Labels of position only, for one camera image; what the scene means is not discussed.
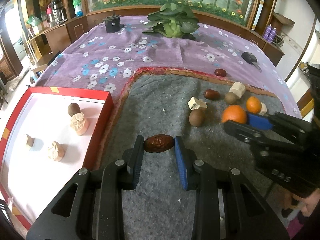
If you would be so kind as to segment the small tan yam piece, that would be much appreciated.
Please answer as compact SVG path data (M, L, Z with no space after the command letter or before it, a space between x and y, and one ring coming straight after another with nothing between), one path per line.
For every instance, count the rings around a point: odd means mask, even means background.
M26 134L26 145L30 148L32 148L33 144L34 144L34 138L31 137L30 135Z

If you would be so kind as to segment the dark red jujube date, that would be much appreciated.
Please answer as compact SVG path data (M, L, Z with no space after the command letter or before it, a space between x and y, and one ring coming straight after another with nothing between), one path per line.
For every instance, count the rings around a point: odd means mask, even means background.
M174 139L170 135L158 134L147 138L144 141L144 151L149 153L161 153L174 146Z

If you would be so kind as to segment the pinkish yam chunk tray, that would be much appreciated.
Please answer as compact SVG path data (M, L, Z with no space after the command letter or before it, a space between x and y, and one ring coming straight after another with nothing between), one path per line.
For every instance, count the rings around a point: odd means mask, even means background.
M89 121L85 117L84 113L76 113L71 118L70 127L77 135L83 135L89 127Z

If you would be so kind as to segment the large orange mandarin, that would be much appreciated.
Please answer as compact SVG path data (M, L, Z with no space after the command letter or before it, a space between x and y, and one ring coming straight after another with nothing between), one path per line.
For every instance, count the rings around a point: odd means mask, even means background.
M221 115L221 122L225 123L227 121L234 121L240 124L247 123L247 113L239 105L230 105L228 106Z

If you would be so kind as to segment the purple floral tablecloth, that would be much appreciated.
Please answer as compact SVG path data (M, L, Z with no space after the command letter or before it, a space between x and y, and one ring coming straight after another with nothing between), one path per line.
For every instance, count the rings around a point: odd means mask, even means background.
M224 69L227 78L273 93L288 115L300 117L285 81L264 52L230 32L201 24L195 40L144 34L144 16L121 17L124 27L107 33L104 24L93 27L57 55L36 81L37 86L104 90L119 98L137 69L166 67L213 74ZM243 52L255 55L262 72L247 63Z

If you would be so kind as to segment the brown round longan fruit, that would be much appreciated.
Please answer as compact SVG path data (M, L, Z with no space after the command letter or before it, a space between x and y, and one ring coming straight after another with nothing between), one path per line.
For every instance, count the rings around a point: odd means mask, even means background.
M189 123L194 127L201 127L204 121L204 111L201 109L192 110L189 114Z

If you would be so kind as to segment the green blue water bottle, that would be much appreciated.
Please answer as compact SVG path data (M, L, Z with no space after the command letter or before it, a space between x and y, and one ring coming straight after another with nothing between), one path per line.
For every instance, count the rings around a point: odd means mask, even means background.
M76 17L83 15L81 0L72 0Z

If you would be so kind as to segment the brown longan in tray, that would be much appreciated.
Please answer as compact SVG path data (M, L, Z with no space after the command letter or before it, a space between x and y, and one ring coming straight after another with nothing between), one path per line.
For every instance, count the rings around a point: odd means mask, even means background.
M80 113L80 106L75 102L70 103L69 106L68 106L68 114L70 116L73 116L73 115L75 115L77 113Z

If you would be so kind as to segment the black thermos jug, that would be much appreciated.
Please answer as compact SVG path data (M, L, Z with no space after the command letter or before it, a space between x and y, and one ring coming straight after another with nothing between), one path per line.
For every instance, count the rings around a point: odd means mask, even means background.
M61 0L52 0L52 11L56 23L63 22L65 17L65 9Z

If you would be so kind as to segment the grey felt mat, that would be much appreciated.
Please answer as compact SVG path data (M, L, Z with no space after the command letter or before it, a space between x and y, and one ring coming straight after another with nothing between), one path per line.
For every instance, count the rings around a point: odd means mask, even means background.
M207 102L201 127L189 124L188 100L201 98L207 89L224 93L227 86L179 75L138 78L105 144L100 165L104 167L120 158L138 135L180 136L197 157L220 170L238 168L260 194L265 194L271 181L254 169L249 146L223 131L223 101ZM145 153L137 188L124 191L122 197L126 239L191 238L196 193L182 188L173 150Z

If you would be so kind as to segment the green leafy vegetable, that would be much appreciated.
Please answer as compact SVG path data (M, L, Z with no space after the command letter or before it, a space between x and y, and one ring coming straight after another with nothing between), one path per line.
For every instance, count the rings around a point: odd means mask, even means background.
M199 19L187 5L166 3L159 11L148 14L144 34L161 34L167 38L195 40L193 33L199 29Z

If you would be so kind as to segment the beige yam chunk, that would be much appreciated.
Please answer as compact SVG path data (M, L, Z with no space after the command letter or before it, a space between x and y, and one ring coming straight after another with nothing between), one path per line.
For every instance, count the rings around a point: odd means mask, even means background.
M258 113L259 115L265 115L265 114L267 114L267 107L266 107L266 105L262 102L261 103L261 110L260 110L260 112Z
M241 82L235 82L230 87L229 92L235 94L239 99L244 95L246 86Z
M201 100L197 99L194 96L188 101L188 106L190 110L196 110L196 109L207 109L207 104Z

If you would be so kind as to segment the brown kiwi-like fruit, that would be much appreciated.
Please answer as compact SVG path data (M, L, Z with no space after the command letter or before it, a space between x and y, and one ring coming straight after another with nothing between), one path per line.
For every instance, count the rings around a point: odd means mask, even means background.
M232 93L232 92L228 92L225 94L224 97L224 101L229 104L229 105L233 105L237 102L238 97L236 96L236 94Z

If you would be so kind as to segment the red white tray box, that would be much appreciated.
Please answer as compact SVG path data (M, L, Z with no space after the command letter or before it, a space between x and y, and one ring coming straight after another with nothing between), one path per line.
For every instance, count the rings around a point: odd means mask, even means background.
M70 127L68 106L73 102L89 121L83 135ZM24 228L31 227L77 170L95 168L112 108L112 96L103 90L30 87L22 95L1 136L1 193ZM32 148L26 134L34 138ZM52 141L65 150L61 161L48 158Z

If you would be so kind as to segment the red jujube on tablecloth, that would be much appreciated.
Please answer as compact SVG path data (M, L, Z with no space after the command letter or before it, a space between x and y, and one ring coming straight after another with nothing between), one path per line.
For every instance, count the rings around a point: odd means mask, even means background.
M214 74L216 76L220 76L220 77L226 77L227 76L227 72L224 69L216 69Z

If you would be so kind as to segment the pinkish yam chunk lower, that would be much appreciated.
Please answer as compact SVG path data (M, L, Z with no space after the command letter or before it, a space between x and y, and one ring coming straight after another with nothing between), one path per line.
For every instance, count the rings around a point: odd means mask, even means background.
M61 161L65 156L65 150L58 142L52 141L48 147L47 155L53 161Z

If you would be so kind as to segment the black car key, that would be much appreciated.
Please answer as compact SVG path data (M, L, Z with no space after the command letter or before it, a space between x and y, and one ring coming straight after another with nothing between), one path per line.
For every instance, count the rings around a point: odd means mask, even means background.
M257 68L257 70L259 70L259 72L262 72L261 68L258 65L258 60L255 57L254 54L249 53L249 52L243 52L241 57L249 64L255 66L255 68Z

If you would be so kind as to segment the black cylindrical container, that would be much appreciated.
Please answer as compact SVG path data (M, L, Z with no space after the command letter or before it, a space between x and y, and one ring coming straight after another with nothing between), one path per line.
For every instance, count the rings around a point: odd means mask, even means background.
M121 16L115 12L113 15L104 18L104 24L107 33L116 33L124 27L124 25L120 22L120 18Z

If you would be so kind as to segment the small orange mandarin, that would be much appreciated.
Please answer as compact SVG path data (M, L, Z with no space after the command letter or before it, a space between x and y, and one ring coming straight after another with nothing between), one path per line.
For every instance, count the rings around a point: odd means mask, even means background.
M258 114L262 109L262 104L257 97L250 96L246 101L246 108L250 113Z

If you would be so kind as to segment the red jujube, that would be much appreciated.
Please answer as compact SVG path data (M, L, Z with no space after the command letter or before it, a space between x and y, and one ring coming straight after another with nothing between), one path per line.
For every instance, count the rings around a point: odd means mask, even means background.
M219 100L220 93L216 90L207 89L204 91L203 96L208 100Z
M227 72L224 69L216 69L214 74L216 76L220 76L220 77L226 77L227 76Z

